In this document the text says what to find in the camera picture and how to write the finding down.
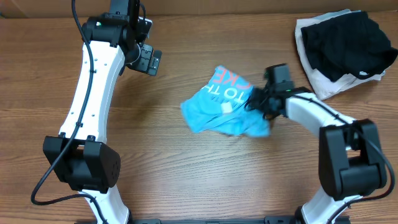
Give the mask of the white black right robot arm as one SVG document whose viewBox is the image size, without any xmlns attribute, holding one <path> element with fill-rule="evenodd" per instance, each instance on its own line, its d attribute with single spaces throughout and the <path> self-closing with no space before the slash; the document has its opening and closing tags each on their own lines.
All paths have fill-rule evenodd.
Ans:
<svg viewBox="0 0 398 224">
<path fill-rule="evenodd" d="M 283 116 L 318 137 L 321 187 L 294 215 L 267 216 L 265 223 L 349 223 L 342 213 L 354 203 L 392 193 L 395 175 L 381 149 L 377 126 L 369 119 L 345 116 L 305 87 L 295 87 L 285 63 L 267 67 L 264 88 L 254 88 L 246 103 L 272 120 Z"/>
</svg>

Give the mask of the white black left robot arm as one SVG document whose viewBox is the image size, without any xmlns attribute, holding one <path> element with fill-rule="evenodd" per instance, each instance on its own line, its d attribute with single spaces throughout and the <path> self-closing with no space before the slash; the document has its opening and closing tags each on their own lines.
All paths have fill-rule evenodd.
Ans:
<svg viewBox="0 0 398 224">
<path fill-rule="evenodd" d="M 162 53 L 145 43 L 151 27 L 139 0 L 112 1 L 108 12 L 78 25 L 83 58 L 75 95 L 59 134 L 44 139 L 49 172 L 88 202 L 96 223 L 133 221 L 116 185 L 121 158 L 106 143 L 106 125 L 123 71 L 157 74 Z"/>
</svg>

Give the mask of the light blue t-shirt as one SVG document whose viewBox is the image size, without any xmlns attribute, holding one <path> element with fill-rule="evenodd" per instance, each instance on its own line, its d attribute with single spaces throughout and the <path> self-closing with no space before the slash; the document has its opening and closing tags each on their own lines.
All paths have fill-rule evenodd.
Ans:
<svg viewBox="0 0 398 224">
<path fill-rule="evenodd" d="M 217 131 L 252 138 L 268 137 L 271 127 L 258 110 L 246 103 L 254 86 L 222 65 L 210 81 L 181 103 L 182 116 L 193 133 Z"/>
</svg>

